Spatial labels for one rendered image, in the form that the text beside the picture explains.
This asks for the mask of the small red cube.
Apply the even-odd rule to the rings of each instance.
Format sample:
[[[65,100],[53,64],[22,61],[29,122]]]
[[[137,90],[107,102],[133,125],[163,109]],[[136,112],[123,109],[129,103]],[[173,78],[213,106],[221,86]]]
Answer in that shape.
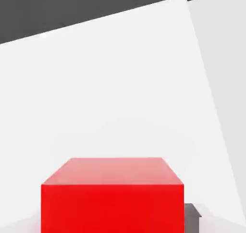
[[[72,158],[41,185],[41,233],[185,233],[184,211],[162,158]]]

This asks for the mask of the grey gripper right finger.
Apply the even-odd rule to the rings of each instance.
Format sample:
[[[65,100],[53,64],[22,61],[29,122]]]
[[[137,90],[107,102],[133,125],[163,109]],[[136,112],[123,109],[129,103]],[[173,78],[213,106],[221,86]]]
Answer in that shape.
[[[246,226],[216,217],[202,204],[184,204],[184,233],[246,233]]]

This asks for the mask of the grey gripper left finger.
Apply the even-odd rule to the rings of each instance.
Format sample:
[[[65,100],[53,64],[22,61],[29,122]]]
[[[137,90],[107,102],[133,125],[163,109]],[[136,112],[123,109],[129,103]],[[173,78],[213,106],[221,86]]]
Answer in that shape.
[[[0,217],[0,233],[41,233],[41,211],[9,210]]]

